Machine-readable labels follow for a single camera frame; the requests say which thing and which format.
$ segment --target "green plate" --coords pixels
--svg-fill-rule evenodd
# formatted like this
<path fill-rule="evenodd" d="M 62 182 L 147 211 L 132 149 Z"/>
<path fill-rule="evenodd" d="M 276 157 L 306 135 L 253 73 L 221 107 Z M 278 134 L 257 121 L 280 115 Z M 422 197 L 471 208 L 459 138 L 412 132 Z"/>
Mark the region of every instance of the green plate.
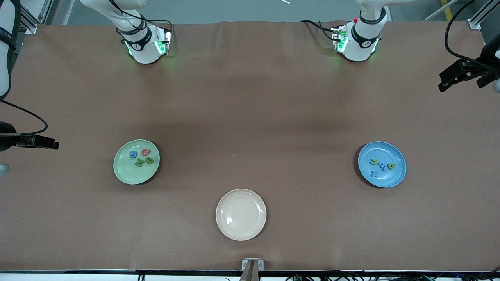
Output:
<path fill-rule="evenodd" d="M 147 156 L 141 154 L 143 149 L 150 150 Z M 135 158 L 131 157 L 132 151 L 137 152 Z M 151 164 L 146 162 L 148 157 L 153 159 Z M 157 172 L 159 166 L 160 151 L 156 145 L 145 139 L 136 139 L 127 142 L 118 150 L 113 161 L 114 174 L 120 181 L 128 185 L 142 184 L 151 179 Z"/>

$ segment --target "plate rim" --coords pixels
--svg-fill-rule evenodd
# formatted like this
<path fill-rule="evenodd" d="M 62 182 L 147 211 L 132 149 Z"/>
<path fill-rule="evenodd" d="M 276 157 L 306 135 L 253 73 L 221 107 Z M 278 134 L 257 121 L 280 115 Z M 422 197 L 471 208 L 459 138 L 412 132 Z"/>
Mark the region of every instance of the plate rim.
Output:
<path fill-rule="evenodd" d="M 154 170 L 154 173 L 153 173 L 150 177 L 148 177 L 146 180 L 141 181 L 141 182 L 138 182 L 138 183 L 129 183 L 129 182 L 126 182 L 126 181 L 122 180 L 122 179 L 118 176 L 118 174 L 119 174 L 119 173 L 118 173 L 118 171 L 117 171 L 117 164 L 116 164 L 116 163 L 117 163 L 117 159 L 119 158 L 118 154 L 120 153 L 120 151 L 121 151 L 121 150 L 122 150 L 122 149 L 123 149 L 126 145 L 128 145 L 128 144 L 130 144 L 130 143 L 133 143 L 133 142 L 136 142 L 136 141 L 143 141 L 143 142 L 145 142 L 145 143 L 150 144 L 151 146 L 153 146 L 153 147 L 156 149 L 156 151 L 158 152 L 158 167 L 156 167 L 156 170 Z M 154 176 L 154 175 L 158 172 L 158 169 L 160 168 L 161 158 L 162 158 L 162 156 L 161 156 L 161 154 L 160 154 L 160 150 L 158 149 L 158 147 L 157 147 L 157 146 L 156 146 L 153 142 L 151 142 L 151 141 L 149 141 L 149 140 L 147 140 L 147 139 L 142 139 L 142 138 L 138 138 L 138 139 L 133 139 L 133 140 L 130 140 L 130 141 L 128 141 L 127 143 L 125 143 L 124 145 L 122 145 L 122 146 L 120 147 L 120 149 L 118 149 L 118 151 L 117 151 L 117 152 L 116 152 L 116 154 L 114 155 L 114 160 L 113 160 L 113 171 L 114 171 L 114 175 L 115 175 L 115 177 L 116 177 L 116 178 L 117 178 L 120 182 L 122 182 L 122 183 L 124 183 L 124 184 L 127 184 L 127 185 L 130 185 L 130 186 L 136 186 L 136 185 L 143 184 L 143 183 L 145 183 L 145 182 L 149 181 L 149 180 L 150 180 L 150 179 L 151 179 L 151 178 L 152 178 L 152 177 L 153 177 L 153 176 Z"/>
<path fill-rule="evenodd" d="M 380 186 L 380 185 L 377 185 L 375 183 L 373 183 L 372 181 L 370 181 L 370 179 L 368 179 L 362 172 L 361 172 L 361 153 L 363 152 L 363 150 L 369 146 L 369 145 L 373 145 L 373 144 L 376 144 L 376 143 L 383 143 L 383 144 L 386 144 L 386 145 L 389 145 L 390 147 L 393 147 L 398 153 L 399 155 L 401 155 L 402 157 L 402 161 L 404 162 L 404 171 L 403 171 L 403 177 L 402 179 L 399 181 L 399 182 L 396 182 L 396 184 L 394 185 L 391 185 L 391 186 Z M 363 178 L 369 182 L 371 185 L 374 185 L 378 188 L 381 188 L 381 189 L 390 189 L 390 188 L 393 188 L 397 185 L 399 185 L 401 182 L 403 182 L 403 180 L 405 179 L 406 177 L 406 173 L 407 173 L 407 164 L 406 164 L 406 159 L 405 159 L 405 156 L 403 155 L 403 153 L 394 145 L 386 142 L 386 141 L 381 141 L 381 140 L 376 140 L 376 141 L 372 141 L 372 142 L 369 142 L 367 144 L 365 144 L 361 150 L 359 151 L 359 154 L 357 155 L 357 168 L 359 169 L 359 172 L 361 173 L 361 175 L 363 176 Z"/>
<path fill-rule="evenodd" d="M 224 200 L 224 198 L 226 198 L 227 196 L 229 196 L 231 193 L 234 193 L 234 192 L 237 192 L 237 191 L 245 191 L 245 192 L 250 192 L 251 194 L 254 194 L 256 195 L 260 201 L 262 202 L 262 206 L 263 206 L 263 210 L 264 210 L 264 224 L 262 225 L 262 228 L 259 229 L 259 231 L 257 231 L 257 233 L 255 235 L 253 235 L 252 237 L 250 238 L 247 238 L 247 239 L 235 239 L 235 238 L 231 238 L 229 237 L 222 229 L 221 225 L 219 224 L 219 208 L 221 207 L 221 202 Z M 264 226 L 266 226 L 266 222 L 268 221 L 268 209 L 266 207 L 266 203 L 264 202 L 264 200 L 262 199 L 262 197 L 257 194 L 257 192 L 253 191 L 253 190 L 250 190 L 250 189 L 247 189 L 247 188 L 236 188 L 236 189 L 233 189 L 233 190 L 230 190 L 228 192 L 226 192 L 226 194 L 224 194 L 218 204 L 217 204 L 217 208 L 215 208 L 215 222 L 217 223 L 217 227 L 219 228 L 220 232 L 222 234 L 224 234 L 224 236 L 226 236 L 227 238 L 231 239 L 231 240 L 234 240 L 234 241 L 248 241 L 248 240 L 251 240 L 253 238 L 255 238 L 257 235 L 259 235 L 262 230 L 264 229 Z"/>

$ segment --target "brown table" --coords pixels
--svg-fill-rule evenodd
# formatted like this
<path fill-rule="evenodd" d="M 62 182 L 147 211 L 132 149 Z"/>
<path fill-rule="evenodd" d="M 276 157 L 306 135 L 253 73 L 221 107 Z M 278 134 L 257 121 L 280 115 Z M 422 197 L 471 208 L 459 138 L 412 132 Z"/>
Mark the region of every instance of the brown table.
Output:
<path fill-rule="evenodd" d="M 179 25 L 170 52 L 140 65 L 113 26 L 40 26 L 6 100 L 49 123 L 59 151 L 0 154 L 0 269 L 491 270 L 500 260 L 500 96 L 465 82 L 439 93 L 456 60 L 446 22 L 390 22 L 369 61 L 353 63 L 303 23 Z M 457 22 L 455 51 L 479 31 Z M 0 105 L 18 131 L 30 116 Z M 161 171 L 116 179 L 117 150 L 155 142 Z M 397 146 L 395 188 L 370 186 L 357 153 Z M 215 209 L 257 192 L 267 222 L 226 238 Z"/>

